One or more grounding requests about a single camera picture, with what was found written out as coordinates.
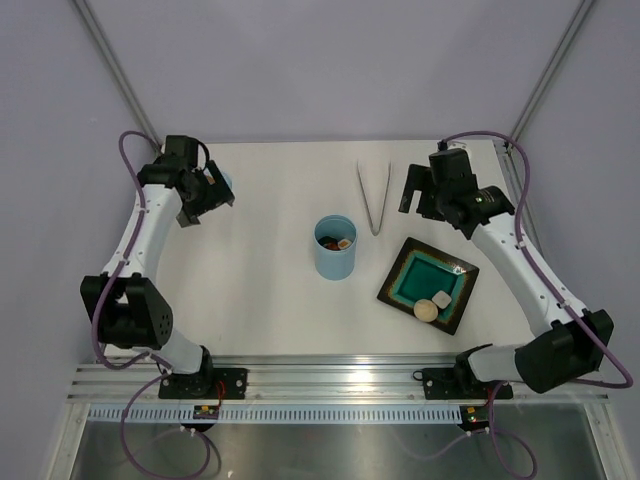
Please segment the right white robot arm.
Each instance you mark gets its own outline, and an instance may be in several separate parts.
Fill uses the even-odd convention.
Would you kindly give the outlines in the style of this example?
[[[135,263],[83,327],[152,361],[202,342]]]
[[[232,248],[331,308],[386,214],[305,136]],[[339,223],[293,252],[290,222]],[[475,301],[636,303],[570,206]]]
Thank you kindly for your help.
[[[571,294],[516,225],[516,210],[497,186],[481,188],[465,150],[430,155],[408,168],[399,210],[460,231],[494,265],[518,301],[533,339],[522,345],[482,345],[457,355],[456,389],[476,396],[489,383],[522,382],[546,393],[601,366],[613,333],[604,310],[591,311]]]

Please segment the blue cylindrical lunch container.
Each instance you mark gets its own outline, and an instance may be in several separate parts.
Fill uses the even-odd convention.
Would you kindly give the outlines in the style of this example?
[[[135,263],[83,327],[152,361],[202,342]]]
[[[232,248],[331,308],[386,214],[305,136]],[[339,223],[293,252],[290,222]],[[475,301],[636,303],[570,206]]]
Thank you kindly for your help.
[[[345,250],[332,251],[323,245],[349,239],[352,244]],[[355,224],[342,215],[328,215],[321,218],[313,231],[314,261],[317,272],[325,279],[339,281],[346,279],[355,267],[358,231]]]

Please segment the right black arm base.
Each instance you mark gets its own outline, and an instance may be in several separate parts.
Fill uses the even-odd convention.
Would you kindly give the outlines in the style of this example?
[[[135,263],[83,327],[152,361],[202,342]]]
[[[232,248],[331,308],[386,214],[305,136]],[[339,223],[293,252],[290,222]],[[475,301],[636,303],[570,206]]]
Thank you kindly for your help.
[[[453,367],[427,367],[414,370],[414,381],[422,385],[426,400],[488,401],[496,383],[477,382],[458,377]]]

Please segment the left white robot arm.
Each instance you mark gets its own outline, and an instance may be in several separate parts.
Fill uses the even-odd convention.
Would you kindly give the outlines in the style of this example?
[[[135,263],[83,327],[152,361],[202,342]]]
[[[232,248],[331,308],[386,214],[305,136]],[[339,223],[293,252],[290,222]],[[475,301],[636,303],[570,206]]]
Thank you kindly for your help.
[[[177,330],[155,278],[172,224],[196,226],[235,196],[205,144],[186,135],[167,136],[153,162],[129,173],[136,199],[122,238],[102,272],[80,285],[92,347],[110,370],[151,359],[165,390],[206,397],[219,383],[211,354]]]

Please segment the blue container lid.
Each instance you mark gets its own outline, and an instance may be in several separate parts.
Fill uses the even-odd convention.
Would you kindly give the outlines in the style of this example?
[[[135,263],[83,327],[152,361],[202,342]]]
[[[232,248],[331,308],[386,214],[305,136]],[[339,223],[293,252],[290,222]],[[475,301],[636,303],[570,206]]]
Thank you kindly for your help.
[[[229,192],[233,192],[231,177],[226,172],[221,171],[221,178],[224,181],[224,184],[226,185],[226,189]]]

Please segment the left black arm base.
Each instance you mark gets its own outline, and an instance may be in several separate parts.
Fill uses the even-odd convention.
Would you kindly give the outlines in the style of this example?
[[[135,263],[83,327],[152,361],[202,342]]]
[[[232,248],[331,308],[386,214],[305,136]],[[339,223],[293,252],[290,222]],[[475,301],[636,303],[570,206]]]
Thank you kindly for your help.
[[[242,400],[249,371],[245,368],[213,368],[208,373],[172,374],[161,381],[163,400]]]

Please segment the metal tongs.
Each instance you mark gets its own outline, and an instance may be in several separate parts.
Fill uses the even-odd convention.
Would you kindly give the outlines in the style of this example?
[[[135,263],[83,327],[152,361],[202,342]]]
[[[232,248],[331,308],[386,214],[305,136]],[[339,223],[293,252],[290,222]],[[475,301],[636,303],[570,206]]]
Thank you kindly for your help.
[[[359,159],[356,162],[357,185],[373,237],[380,235],[384,225],[391,177],[392,166],[389,160]]]

